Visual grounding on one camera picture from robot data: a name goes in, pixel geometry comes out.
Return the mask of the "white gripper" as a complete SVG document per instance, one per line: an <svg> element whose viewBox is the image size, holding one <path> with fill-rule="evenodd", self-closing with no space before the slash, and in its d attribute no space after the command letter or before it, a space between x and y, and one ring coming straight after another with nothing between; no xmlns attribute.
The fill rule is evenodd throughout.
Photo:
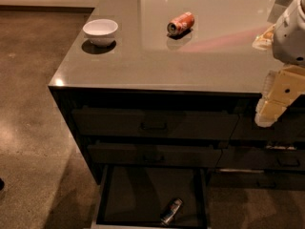
<svg viewBox="0 0 305 229"><path fill-rule="evenodd" d="M266 51L273 45L275 25L258 35L252 47ZM300 95L305 93L305 69L296 65L285 65L279 71L269 71L266 76L262 98L255 109L254 122L269 128L282 116Z"/></svg>

